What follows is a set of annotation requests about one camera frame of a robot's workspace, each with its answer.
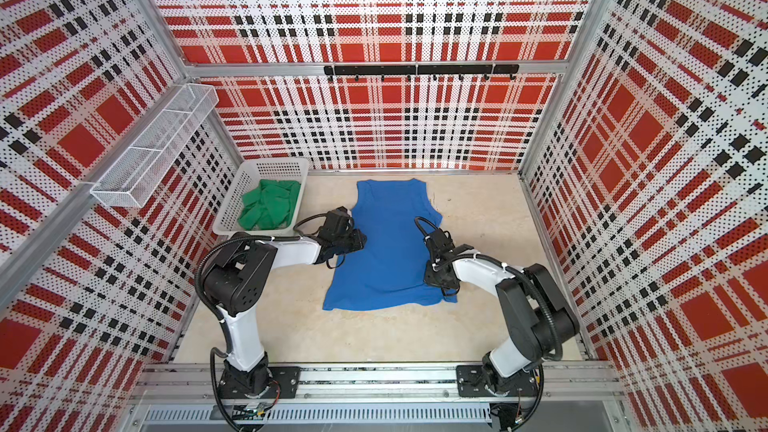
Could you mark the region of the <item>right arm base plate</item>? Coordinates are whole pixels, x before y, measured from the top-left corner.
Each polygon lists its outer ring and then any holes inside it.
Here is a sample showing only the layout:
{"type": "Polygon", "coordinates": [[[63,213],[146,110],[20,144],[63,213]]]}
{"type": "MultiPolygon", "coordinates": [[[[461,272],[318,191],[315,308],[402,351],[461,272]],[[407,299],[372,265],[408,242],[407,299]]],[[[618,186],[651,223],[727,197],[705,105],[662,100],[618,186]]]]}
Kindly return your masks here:
{"type": "Polygon", "coordinates": [[[489,364],[459,365],[456,381],[460,397],[531,397],[537,394],[536,380],[531,372],[519,370],[502,377],[489,364]]]}

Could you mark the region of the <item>blue tank top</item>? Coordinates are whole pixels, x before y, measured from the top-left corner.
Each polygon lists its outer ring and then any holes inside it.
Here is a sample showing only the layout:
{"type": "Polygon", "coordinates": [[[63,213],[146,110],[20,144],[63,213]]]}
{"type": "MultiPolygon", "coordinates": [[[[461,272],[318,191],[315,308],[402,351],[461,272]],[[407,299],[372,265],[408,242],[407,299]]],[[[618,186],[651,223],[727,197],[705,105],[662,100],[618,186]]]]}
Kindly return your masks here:
{"type": "Polygon", "coordinates": [[[374,311],[457,301],[453,290],[444,293],[424,282],[430,256],[414,219],[423,217],[436,226],[442,222],[425,182],[359,181],[352,217],[367,241],[336,268],[324,299],[325,311],[374,311]]]}

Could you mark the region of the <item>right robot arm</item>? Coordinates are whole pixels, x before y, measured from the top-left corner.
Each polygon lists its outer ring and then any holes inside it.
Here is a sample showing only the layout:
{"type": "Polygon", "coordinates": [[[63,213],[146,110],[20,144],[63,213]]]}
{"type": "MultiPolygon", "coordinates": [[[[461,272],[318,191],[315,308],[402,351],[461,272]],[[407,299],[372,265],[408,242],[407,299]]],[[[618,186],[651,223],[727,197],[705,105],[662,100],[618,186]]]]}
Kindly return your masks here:
{"type": "Polygon", "coordinates": [[[429,254],[427,285],[452,297],[468,283],[498,300],[508,337],[483,359],[489,385],[500,388],[521,372],[563,358],[564,344],[579,334],[580,324],[546,267],[513,267],[467,244],[455,245],[440,228],[422,235],[429,254]]]}

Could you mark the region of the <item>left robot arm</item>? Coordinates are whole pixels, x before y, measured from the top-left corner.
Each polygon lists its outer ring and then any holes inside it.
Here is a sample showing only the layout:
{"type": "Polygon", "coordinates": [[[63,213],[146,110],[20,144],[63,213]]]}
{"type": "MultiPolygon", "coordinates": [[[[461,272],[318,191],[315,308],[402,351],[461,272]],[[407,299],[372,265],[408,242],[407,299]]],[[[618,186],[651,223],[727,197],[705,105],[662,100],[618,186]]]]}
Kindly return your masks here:
{"type": "Polygon", "coordinates": [[[241,372],[262,366],[266,352],[257,324],[257,303],[270,274],[297,265],[342,265],[361,251],[365,234],[345,207],[315,214],[295,224],[288,236],[239,232],[215,246],[194,276],[194,287],[219,323],[225,351],[214,354],[241,372]]]}

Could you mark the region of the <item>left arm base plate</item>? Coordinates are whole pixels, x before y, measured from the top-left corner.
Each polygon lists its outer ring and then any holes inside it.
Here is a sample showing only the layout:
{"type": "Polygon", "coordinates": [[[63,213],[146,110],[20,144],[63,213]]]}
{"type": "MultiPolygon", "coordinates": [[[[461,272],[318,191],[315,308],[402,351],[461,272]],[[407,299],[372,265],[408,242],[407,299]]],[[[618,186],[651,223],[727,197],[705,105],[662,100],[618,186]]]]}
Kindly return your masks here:
{"type": "Polygon", "coordinates": [[[300,373],[301,369],[294,366],[257,367],[245,372],[225,362],[217,392],[222,399],[292,399],[300,373]]]}

